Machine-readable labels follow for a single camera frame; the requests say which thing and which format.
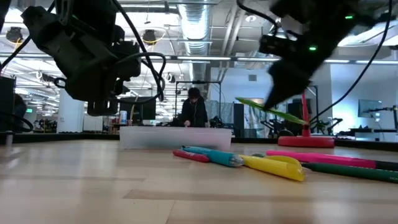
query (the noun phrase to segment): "red stand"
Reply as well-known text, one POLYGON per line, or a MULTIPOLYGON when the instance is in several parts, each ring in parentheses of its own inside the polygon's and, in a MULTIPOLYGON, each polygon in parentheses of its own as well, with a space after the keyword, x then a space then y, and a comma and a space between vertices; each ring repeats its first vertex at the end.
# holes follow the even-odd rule
POLYGON ((324 147, 331 148, 335 146, 335 140, 332 137, 311 137, 311 131, 308 121, 307 101, 305 93, 302 95, 303 117, 308 125, 303 126, 302 136, 281 136, 278 139, 278 145, 290 147, 324 147))

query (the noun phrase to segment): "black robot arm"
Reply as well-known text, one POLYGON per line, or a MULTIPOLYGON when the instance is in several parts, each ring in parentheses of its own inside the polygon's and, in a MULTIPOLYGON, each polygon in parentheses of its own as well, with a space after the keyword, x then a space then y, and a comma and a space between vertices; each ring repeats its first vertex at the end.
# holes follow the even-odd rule
POLYGON ((28 7, 22 13, 30 34, 24 45, 32 39, 41 51, 54 58, 66 76, 56 79, 55 84, 65 88, 72 98, 88 101, 88 114, 115 114, 120 102, 116 96, 123 92, 123 82, 140 75, 141 63, 149 67, 157 84, 158 92, 152 100, 163 100, 165 83, 161 75, 165 57, 146 52, 138 31, 117 0, 55 0, 50 8, 54 6, 56 14, 41 6, 28 7), (130 25, 137 43, 125 41, 123 29, 115 25, 118 11, 130 25), (159 72, 149 56, 164 60, 159 72))

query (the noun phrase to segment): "red round base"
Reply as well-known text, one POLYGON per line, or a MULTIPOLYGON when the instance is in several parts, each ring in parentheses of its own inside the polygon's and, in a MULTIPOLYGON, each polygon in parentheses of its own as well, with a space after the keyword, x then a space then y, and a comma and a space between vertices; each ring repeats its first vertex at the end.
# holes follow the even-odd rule
POLYGON ((335 140, 331 137, 302 137, 302 136, 281 136, 278 145, 290 147, 324 147, 335 146, 335 140))

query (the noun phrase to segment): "black cable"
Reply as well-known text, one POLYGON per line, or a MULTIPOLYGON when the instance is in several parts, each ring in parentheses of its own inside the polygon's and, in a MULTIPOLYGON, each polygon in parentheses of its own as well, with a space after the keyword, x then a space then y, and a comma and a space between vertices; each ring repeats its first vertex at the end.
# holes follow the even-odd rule
MULTIPOLYGON (((130 56, 128 56, 128 57, 122 59, 119 63, 124 63, 125 61, 133 60, 133 59, 135 59, 135 58, 139 58, 139 57, 143 57, 143 56, 145 56, 145 57, 149 57, 149 56, 159 56, 159 57, 161 57, 161 58, 163 59, 163 63, 162 63, 162 67, 160 68, 159 73, 160 73, 160 74, 163 73, 163 70, 164 70, 164 68, 165 68, 165 66, 166 66, 166 57, 165 57, 163 54, 157 53, 157 52, 142 52, 142 53, 133 54, 133 55, 130 55, 130 56)), ((144 60, 141 61, 141 62, 142 62, 145 66, 147 66, 147 67, 149 68, 150 65, 149 65, 148 62, 146 62, 146 61, 144 61, 144 60)), ((162 86, 161 86, 160 89, 163 91, 164 88, 165 88, 165 86, 166 86, 166 82, 165 82, 165 80, 163 79, 163 77, 160 77, 160 78, 159 78, 159 81, 160 81, 161 84, 162 84, 162 86)), ((158 98, 158 97, 160 96, 160 94, 161 94, 161 93, 158 92, 155 96, 149 98, 148 100, 144 100, 144 101, 135 101, 135 102, 131 102, 131 101, 120 100, 120 99, 109 99, 109 100, 114 100, 114 101, 117 101, 118 103, 125 103, 125 104, 129 104, 129 105, 143 105, 143 104, 148 103, 148 102, 150 102, 150 101, 152 101, 152 100, 156 100, 156 98, 158 98)))
MULTIPOLYGON (((51 12, 55 7, 55 1, 53 1, 49 7, 49 9, 47 10, 47 12, 51 12)), ((8 56, 7 59, 5 59, 5 61, 2 63, 2 68, 4 68, 14 57, 17 56, 17 54, 29 43, 29 41, 32 40, 32 38, 30 37, 30 35, 26 38, 26 40, 21 43, 20 46, 18 46, 17 49, 15 49, 15 51, 8 56)))
POLYGON ((365 72, 368 70, 369 66, 372 64, 373 60, 376 58, 377 54, 379 53, 384 40, 386 39, 387 33, 388 33, 388 29, 390 26, 390 20, 391 20, 391 14, 392 14, 392 0, 389 0, 389 5, 388 5, 388 20, 386 22, 386 28, 384 29, 384 33, 383 36, 381 37, 380 40, 380 44, 378 45, 376 51, 374 52, 373 56, 371 57, 371 59, 369 60, 368 64, 364 67, 363 71, 361 72, 361 74, 359 75, 359 77, 355 80, 355 82, 353 83, 353 85, 347 90, 347 92, 340 98, 338 99, 336 102, 334 102, 332 105, 328 106, 326 109, 324 109, 323 111, 321 111, 320 113, 318 113, 314 118, 311 119, 310 124, 312 124, 321 114, 323 114, 324 112, 328 111, 330 108, 334 107, 335 105, 337 105, 339 102, 341 102, 344 98, 346 98, 348 96, 348 94, 354 89, 354 87, 356 86, 356 84, 358 84, 358 82, 360 81, 360 79, 363 77, 363 75, 365 74, 365 72))
POLYGON ((24 128, 22 126, 17 125, 14 122, 13 119, 4 119, 4 118, 0 117, 0 121, 5 122, 7 124, 10 124, 12 127, 16 128, 17 130, 23 131, 23 132, 31 132, 31 131, 33 131, 33 128, 34 128, 33 124, 30 121, 26 120, 25 118, 21 118, 21 117, 15 115, 15 114, 6 113, 6 112, 3 112, 3 111, 0 111, 0 114, 4 115, 4 116, 13 117, 13 118, 15 118, 17 120, 22 121, 23 123, 25 123, 25 124, 27 124, 29 126, 29 128, 24 128))
POLYGON ((273 20, 271 17, 265 15, 264 13, 261 13, 261 12, 259 12, 259 11, 256 11, 256 10, 254 10, 254 9, 251 9, 251 8, 249 8, 249 7, 244 6, 244 5, 242 4, 241 0, 236 0, 236 4, 237 4, 241 9, 245 10, 246 12, 249 12, 249 13, 251 13, 251 14, 257 15, 257 16, 263 18, 263 19, 268 20, 270 23, 272 23, 272 25, 275 26, 273 35, 274 35, 274 36, 277 35, 277 33, 278 33, 278 24, 276 23, 275 20, 273 20))
POLYGON ((223 109, 221 110, 221 115, 223 114, 223 112, 224 112, 224 109, 225 109, 225 96, 224 96, 224 93, 223 93, 223 91, 221 91, 220 90, 220 87, 217 85, 217 84, 215 84, 215 83, 213 83, 214 84, 214 86, 215 87, 217 87, 219 90, 216 90, 217 92, 218 92, 218 94, 221 94, 221 95, 223 95, 223 98, 224 98, 224 105, 223 105, 223 109))
POLYGON ((54 83, 54 85, 55 85, 56 87, 58 87, 58 88, 65 88, 65 86, 61 86, 61 85, 59 84, 60 81, 63 81, 64 83, 67 82, 66 79, 58 77, 58 78, 56 78, 56 79, 54 80, 53 83, 54 83))
MULTIPOLYGON (((129 24, 129 27, 131 28, 132 32, 134 33, 134 36, 136 37, 137 43, 140 46, 142 52, 146 53, 147 50, 145 48, 145 45, 136 29, 136 27, 134 26, 134 24, 131 22, 129 16, 127 15, 127 12, 123 9, 122 5, 120 5, 120 3, 118 2, 118 0, 113 0, 113 3, 115 4, 115 6, 117 7, 117 9, 119 10, 119 12, 123 15, 124 19, 126 20, 126 22, 129 24)), ((150 71, 152 72, 156 85, 157 85, 157 91, 159 94, 159 98, 160 101, 164 100, 164 92, 163 89, 160 85, 160 78, 162 77, 162 73, 157 73, 154 65, 152 64, 152 61, 150 60, 149 56, 146 55, 146 60, 148 63, 148 68, 150 69, 150 71)))
POLYGON ((377 119, 373 116, 372 113, 369 113, 369 114, 370 114, 371 117, 374 119, 374 122, 376 122, 377 125, 379 126, 380 132, 381 132, 381 134, 383 135, 383 140, 386 141, 386 136, 384 135, 383 128, 381 127, 380 123, 377 121, 377 119))

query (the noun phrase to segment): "person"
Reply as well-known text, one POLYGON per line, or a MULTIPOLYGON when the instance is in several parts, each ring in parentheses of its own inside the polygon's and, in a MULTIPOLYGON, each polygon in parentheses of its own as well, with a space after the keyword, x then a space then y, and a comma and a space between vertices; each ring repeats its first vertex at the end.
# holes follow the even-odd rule
MULTIPOLYGON (((14 114, 20 118, 23 118, 26 113, 27 106, 24 102, 24 99, 17 93, 14 94, 14 114)), ((24 123, 20 119, 15 120, 15 125, 17 127, 23 127, 24 123)))
POLYGON ((188 99, 184 101, 181 112, 185 127, 209 128, 205 99, 200 95, 198 88, 188 90, 188 99))

